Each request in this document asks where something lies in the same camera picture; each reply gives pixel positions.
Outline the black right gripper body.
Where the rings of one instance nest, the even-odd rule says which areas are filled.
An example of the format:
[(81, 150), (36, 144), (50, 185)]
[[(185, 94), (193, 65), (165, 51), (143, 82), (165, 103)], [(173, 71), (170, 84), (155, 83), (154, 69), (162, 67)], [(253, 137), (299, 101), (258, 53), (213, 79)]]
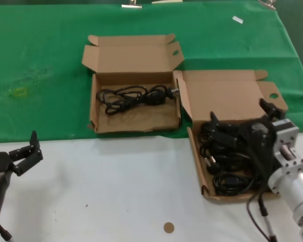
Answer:
[(267, 120), (261, 120), (259, 134), (258, 154), (264, 169), (265, 176), (270, 176), (274, 171), (275, 155), (274, 145), (277, 140), (276, 130), (273, 124)]

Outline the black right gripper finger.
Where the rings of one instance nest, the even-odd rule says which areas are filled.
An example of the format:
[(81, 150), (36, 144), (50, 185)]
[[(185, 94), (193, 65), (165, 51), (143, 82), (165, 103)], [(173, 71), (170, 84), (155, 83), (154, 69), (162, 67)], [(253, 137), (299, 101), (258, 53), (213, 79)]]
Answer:
[(217, 142), (229, 148), (237, 148), (238, 126), (234, 124), (221, 123), (213, 111), (210, 112), (211, 128), (210, 137), (211, 141)]
[(265, 99), (261, 98), (259, 101), (260, 107), (264, 110), (269, 119), (284, 119), (284, 110), (278, 108), (273, 103), (267, 102)]

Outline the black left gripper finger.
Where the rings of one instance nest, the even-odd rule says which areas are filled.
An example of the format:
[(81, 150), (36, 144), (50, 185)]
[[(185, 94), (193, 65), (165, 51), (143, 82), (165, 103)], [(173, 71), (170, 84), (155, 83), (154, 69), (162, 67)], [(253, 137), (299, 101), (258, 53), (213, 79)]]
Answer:
[(10, 151), (9, 156), (12, 160), (12, 171), (17, 176), (22, 176), (29, 169), (42, 161), (43, 154), (40, 149), (36, 131), (32, 131), (28, 146)]

